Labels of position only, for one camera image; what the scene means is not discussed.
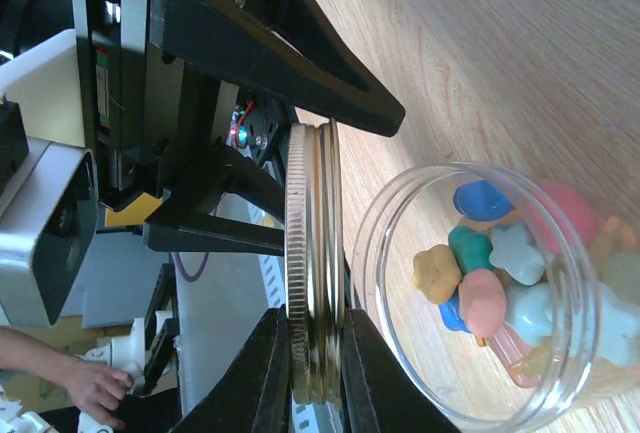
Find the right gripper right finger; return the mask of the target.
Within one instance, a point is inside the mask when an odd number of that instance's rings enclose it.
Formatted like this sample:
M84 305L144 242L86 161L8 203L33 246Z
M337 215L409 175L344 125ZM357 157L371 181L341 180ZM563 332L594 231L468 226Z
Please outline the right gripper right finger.
M413 384L361 309L346 309L342 333L342 421L346 432L456 432Z

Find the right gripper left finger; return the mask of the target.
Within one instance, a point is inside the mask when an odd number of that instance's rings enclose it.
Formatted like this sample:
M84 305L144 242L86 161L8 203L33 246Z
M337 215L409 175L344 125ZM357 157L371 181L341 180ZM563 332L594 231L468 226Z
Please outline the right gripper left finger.
M218 384L172 430L287 432L291 355L285 308L268 309Z

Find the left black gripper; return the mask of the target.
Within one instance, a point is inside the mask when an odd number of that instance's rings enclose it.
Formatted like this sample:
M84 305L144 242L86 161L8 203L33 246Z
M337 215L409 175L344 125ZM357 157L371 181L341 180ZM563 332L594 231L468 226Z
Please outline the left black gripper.
M72 7L84 135L99 200L111 210L143 193L161 196L182 169L226 143L239 91L229 83L386 137L404 120L401 103L316 0ZM282 256L283 231L250 222L249 204L284 221L284 187L238 150L218 147L179 175L145 220L144 243L156 252Z

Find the white jar lid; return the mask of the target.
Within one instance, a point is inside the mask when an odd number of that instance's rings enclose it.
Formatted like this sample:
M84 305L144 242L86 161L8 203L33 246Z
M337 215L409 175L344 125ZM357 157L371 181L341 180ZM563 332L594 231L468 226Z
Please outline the white jar lid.
M284 258L293 399L299 405L339 403L345 266L340 149L333 120L291 128Z

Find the clear plastic jar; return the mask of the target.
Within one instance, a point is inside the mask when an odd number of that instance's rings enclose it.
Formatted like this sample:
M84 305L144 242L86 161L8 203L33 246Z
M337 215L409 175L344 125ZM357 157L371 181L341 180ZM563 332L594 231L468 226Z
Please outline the clear plastic jar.
M639 385L639 210L503 167L411 168L371 203L352 294L464 432L526 432Z

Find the person's forearm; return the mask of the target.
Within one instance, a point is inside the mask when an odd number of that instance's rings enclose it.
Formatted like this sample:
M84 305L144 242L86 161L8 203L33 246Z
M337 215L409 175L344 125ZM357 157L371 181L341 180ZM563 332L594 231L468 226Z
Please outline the person's forearm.
M69 392L76 358L21 332L1 328L1 370L25 372Z

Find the person's hand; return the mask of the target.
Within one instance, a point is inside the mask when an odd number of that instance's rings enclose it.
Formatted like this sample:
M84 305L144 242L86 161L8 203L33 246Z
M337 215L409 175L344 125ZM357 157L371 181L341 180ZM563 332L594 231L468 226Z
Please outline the person's hand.
M81 412L115 430L125 428L116 411L134 383L128 372L71 358L63 369L62 380L62 386Z

